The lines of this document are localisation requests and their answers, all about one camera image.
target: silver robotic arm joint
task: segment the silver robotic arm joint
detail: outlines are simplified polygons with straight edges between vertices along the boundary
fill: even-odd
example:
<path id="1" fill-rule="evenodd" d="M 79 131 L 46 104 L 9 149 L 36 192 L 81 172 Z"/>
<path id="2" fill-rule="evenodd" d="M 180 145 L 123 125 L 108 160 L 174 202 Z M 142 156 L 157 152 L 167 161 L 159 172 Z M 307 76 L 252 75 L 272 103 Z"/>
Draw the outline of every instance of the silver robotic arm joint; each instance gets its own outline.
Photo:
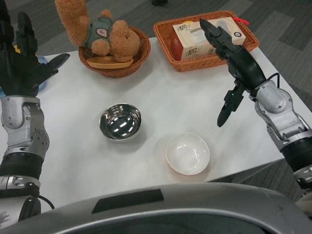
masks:
<path id="1" fill-rule="evenodd" d="M 290 94 L 277 88 L 272 80 L 258 88 L 255 110 L 266 122 L 267 131 L 279 151 L 298 139 L 312 137 L 311 128 L 294 111 Z"/>
<path id="2" fill-rule="evenodd" d="M 25 152 L 43 160 L 50 141 L 44 128 L 44 115 L 36 97 L 7 96 L 2 102 L 2 125 L 8 133 L 5 155 Z"/>

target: metal bowl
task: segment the metal bowl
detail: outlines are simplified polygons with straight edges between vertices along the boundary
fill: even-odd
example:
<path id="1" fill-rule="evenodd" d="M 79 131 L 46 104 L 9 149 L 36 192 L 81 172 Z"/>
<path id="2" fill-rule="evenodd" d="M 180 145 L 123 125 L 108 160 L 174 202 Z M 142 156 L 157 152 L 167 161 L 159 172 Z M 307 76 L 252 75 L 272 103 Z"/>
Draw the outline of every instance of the metal bowl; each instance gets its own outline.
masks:
<path id="1" fill-rule="evenodd" d="M 121 103 L 109 107 L 99 120 L 99 128 L 112 141 L 125 142 L 137 136 L 142 124 L 140 111 Z"/>

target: white bowl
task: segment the white bowl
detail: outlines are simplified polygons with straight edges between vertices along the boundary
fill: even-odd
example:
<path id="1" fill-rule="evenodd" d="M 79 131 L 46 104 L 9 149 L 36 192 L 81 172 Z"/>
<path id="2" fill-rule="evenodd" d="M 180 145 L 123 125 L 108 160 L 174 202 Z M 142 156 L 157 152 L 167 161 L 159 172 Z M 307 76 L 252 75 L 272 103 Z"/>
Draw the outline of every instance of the white bowl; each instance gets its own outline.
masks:
<path id="1" fill-rule="evenodd" d="M 192 176 L 202 172 L 208 165 L 210 151 L 202 138 L 182 133 L 172 138 L 166 148 L 169 165 L 177 172 Z"/>

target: teddy bear patch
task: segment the teddy bear patch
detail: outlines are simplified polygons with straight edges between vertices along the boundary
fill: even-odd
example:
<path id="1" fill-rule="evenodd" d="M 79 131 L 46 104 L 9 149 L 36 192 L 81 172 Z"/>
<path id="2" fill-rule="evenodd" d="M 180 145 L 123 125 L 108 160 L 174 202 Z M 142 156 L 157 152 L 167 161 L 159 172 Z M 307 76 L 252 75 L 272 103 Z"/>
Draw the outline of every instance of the teddy bear patch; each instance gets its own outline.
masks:
<path id="1" fill-rule="evenodd" d="M 106 29 L 103 29 L 103 28 L 98 28 L 96 30 L 96 33 L 101 36 L 101 37 L 104 37 L 104 38 L 107 38 L 107 30 Z"/>

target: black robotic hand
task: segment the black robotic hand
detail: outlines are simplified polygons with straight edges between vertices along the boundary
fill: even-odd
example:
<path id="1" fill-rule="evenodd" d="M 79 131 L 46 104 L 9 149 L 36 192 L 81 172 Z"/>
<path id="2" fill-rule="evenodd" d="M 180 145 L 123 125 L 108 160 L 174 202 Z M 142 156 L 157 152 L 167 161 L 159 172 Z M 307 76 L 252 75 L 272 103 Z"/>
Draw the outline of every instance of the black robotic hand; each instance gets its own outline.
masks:
<path id="1" fill-rule="evenodd" d="M 61 54 L 47 64 L 38 62 L 35 39 L 31 21 L 24 12 L 18 15 L 16 42 L 20 49 L 17 53 L 12 45 L 14 29 L 4 0 L 0 0 L 0 87 L 7 96 L 22 95 L 35 97 L 39 85 L 58 72 L 69 58 Z"/>
<path id="2" fill-rule="evenodd" d="M 257 86 L 266 81 L 266 78 L 251 54 L 242 45 L 234 45 L 232 37 L 222 28 L 215 27 L 205 19 L 200 19 L 200 26 L 205 32 L 206 39 L 216 49 L 221 60 L 226 59 L 230 74 L 235 78 L 235 87 L 229 90 L 224 97 L 224 106 L 221 109 L 217 124 L 221 127 L 235 112 L 243 100 L 243 93 L 251 93 Z"/>

